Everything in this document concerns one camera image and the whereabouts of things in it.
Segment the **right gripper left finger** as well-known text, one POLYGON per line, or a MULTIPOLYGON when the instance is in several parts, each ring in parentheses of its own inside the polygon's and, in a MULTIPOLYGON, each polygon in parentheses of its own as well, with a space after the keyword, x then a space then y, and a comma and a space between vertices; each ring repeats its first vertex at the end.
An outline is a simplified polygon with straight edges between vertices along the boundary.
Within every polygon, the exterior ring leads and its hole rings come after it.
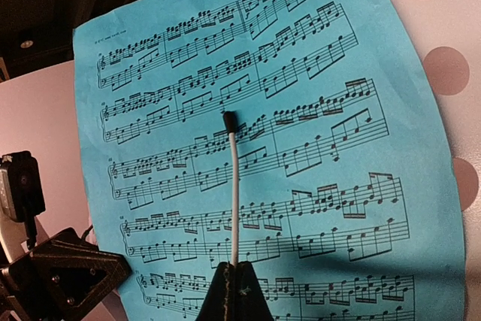
POLYGON ((230 320, 230 263, 220 262, 211 280, 197 321, 230 320))

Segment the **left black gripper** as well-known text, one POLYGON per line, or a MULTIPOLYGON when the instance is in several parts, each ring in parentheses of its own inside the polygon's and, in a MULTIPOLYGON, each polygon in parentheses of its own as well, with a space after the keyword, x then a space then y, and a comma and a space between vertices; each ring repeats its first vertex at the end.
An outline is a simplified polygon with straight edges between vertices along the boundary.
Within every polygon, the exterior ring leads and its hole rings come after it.
POLYGON ((132 274, 126 258, 100 251, 67 228, 1 266, 1 320, 41 320, 41 287, 50 320, 81 320, 132 274))

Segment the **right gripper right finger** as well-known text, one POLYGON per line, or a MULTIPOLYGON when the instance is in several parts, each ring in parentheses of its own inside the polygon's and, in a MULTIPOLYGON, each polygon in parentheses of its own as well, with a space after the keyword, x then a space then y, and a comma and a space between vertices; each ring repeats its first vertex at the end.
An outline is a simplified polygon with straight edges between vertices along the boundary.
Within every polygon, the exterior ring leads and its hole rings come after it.
POLYGON ((251 262, 237 264, 233 296, 233 320, 274 320, 251 262))

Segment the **blue sheet music page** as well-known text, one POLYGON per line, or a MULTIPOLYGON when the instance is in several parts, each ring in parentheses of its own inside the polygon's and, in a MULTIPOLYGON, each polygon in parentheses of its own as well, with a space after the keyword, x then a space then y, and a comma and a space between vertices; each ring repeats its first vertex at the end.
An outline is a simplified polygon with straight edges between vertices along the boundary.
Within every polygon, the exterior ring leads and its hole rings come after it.
POLYGON ((83 176, 130 320, 194 320, 231 257, 276 320, 461 320, 443 122, 390 0, 139 0, 74 31, 83 176))

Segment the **purple sheet music page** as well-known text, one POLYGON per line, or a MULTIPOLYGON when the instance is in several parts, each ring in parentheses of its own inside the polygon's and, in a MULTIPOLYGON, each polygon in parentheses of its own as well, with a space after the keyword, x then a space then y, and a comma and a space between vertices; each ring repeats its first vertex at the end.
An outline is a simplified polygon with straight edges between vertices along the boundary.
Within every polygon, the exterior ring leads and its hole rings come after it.
MULTIPOLYGON (((28 250, 24 244, 24 255, 67 228, 95 245, 80 166, 72 62, 1 84, 1 157, 24 150, 38 162, 46 208, 35 219, 36 245, 28 250)), ((81 320, 124 320, 116 289, 81 320)), ((51 314, 41 287, 41 320, 51 314)))

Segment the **light blue music stand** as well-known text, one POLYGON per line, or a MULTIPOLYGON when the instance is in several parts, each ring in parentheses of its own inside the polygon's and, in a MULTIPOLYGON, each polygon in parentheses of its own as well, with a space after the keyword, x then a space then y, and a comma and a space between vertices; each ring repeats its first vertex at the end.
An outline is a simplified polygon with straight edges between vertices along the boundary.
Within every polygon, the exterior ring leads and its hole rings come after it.
POLYGON ((416 49, 392 51, 382 96, 393 144, 317 172, 302 189, 355 185, 370 170, 402 180, 410 239, 384 256, 295 266, 348 275, 412 274, 418 320, 480 318, 480 0, 391 0, 416 49))

